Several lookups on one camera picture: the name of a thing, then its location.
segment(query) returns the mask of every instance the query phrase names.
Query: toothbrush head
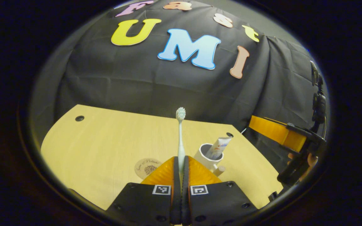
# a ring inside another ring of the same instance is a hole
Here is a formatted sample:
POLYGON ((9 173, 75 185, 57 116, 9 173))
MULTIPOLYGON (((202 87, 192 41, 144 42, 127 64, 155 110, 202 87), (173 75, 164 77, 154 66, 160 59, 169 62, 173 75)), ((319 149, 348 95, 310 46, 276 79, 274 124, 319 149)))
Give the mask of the toothbrush head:
POLYGON ((175 117, 177 118, 178 121, 182 121, 185 119, 185 108, 180 107, 177 109, 177 112, 175 113, 175 117))

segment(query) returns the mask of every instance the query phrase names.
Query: foam letter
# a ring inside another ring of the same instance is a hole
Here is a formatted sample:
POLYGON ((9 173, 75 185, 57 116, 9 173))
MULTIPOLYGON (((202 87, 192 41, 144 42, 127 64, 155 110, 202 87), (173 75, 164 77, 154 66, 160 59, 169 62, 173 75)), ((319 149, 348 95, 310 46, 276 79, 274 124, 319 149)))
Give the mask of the foam letter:
POLYGON ((214 21, 216 21, 217 23, 225 26, 225 27, 229 27, 232 28, 232 20, 224 15, 221 15, 220 13, 216 13, 213 17, 214 21))
POLYGON ((191 3, 186 2, 170 2, 163 6, 165 9, 179 9, 179 10, 191 10, 191 3))
POLYGON ((247 57, 250 56, 250 53, 242 46, 237 46, 238 56, 235 61, 234 67, 230 69, 230 74, 238 79, 243 77, 243 68, 247 60, 247 57))
POLYGON ((255 37, 256 35, 258 35, 258 33, 256 33, 254 31, 254 29, 247 27, 245 25, 242 25, 245 28, 245 34, 252 40, 259 42, 259 39, 257 39, 257 37, 255 37))
POLYGON ((155 24, 160 23, 160 19, 145 19, 145 23, 140 30, 139 34, 134 37, 127 37, 126 34, 131 26, 137 23, 138 20, 125 20, 118 24, 118 28, 115 30, 111 37, 111 42, 117 46, 131 46, 145 40, 151 33, 155 24))
POLYGON ((221 40, 210 35, 204 35, 195 42, 192 42, 188 32, 183 29, 170 29, 167 31, 170 33, 170 38, 167 41, 164 51, 157 55, 158 58, 163 60, 175 60, 177 55, 175 49, 178 47, 181 60, 187 61, 196 51, 197 56, 191 60, 192 64, 198 67, 203 67, 209 70, 215 68, 213 63, 214 51, 217 44, 221 43, 221 40))
POLYGON ((134 9, 138 10, 138 9, 142 8, 143 6, 145 6, 145 5, 152 4, 152 3, 154 3, 154 1, 145 1, 145 2, 140 2, 140 3, 130 4, 124 11, 122 11, 122 13, 118 14, 115 17, 120 17, 120 16, 123 16, 123 15, 131 14, 131 13, 134 12, 134 9))

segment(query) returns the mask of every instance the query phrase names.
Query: wooden table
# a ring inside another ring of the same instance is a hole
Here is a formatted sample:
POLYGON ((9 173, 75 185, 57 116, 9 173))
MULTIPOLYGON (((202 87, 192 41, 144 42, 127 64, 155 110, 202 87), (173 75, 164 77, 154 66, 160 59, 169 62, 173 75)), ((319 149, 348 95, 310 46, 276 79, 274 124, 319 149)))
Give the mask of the wooden table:
MULTIPOLYGON (((234 135, 219 166, 222 181, 233 180, 257 208, 282 190, 278 173, 266 158, 232 125, 183 121, 186 155, 194 156, 202 143, 234 135)), ((107 209, 123 187, 140 183, 136 162, 153 158, 165 162, 178 151, 178 121, 117 110, 77 105, 50 129, 41 154, 56 177, 68 188, 107 209), (77 116, 84 116, 76 121, 77 116)))

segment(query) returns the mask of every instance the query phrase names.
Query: yellow letter u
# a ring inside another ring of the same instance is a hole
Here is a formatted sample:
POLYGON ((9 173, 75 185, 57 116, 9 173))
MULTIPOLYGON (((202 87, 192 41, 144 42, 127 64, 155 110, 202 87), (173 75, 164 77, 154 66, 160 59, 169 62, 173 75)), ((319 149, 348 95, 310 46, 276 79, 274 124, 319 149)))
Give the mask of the yellow letter u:
POLYGON ((127 37, 126 34, 133 24, 136 24, 138 20, 125 20, 118 24, 118 28, 115 30, 111 37, 111 42, 117 46, 131 46, 145 40, 151 33, 155 24, 160 23, 160 19, 145 19, 145 23, 139 32, 134 37, 127 37))

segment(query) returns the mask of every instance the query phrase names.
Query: white cup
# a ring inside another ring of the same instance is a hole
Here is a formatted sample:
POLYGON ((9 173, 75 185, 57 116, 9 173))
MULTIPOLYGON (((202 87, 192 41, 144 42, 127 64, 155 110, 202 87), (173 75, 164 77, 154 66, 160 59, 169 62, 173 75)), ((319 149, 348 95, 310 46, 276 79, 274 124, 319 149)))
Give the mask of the white cup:
POLYGON ((204 143, 199 147, 199 150, 194 156, 194 159, 198 162, 202 163, 202 165, 206 166, 210 171, 214 171, 217 169, 217 164, 223 159, 224 153, 222 153, 216 160, 208 159, 205 154, 212 146, 211 143, 204 143))

